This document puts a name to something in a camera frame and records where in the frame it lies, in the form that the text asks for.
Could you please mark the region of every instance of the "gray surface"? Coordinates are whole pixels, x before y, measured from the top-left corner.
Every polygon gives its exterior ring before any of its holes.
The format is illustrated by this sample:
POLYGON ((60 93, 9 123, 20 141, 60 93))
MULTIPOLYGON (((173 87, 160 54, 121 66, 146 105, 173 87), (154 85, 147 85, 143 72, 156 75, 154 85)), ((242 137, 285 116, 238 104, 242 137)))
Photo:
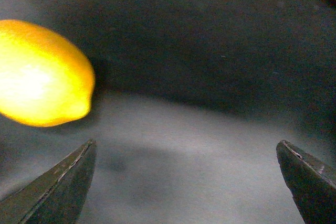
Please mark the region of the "gray surface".
POLYGON ((104 87, 77 122, 39 129, 0 117, 0 197, 94 138, 80 223, 303 223, 275 147, 286 139, 335 167, 336 11, 327 0, 0 6, 0 19, 73 41, 104 87))

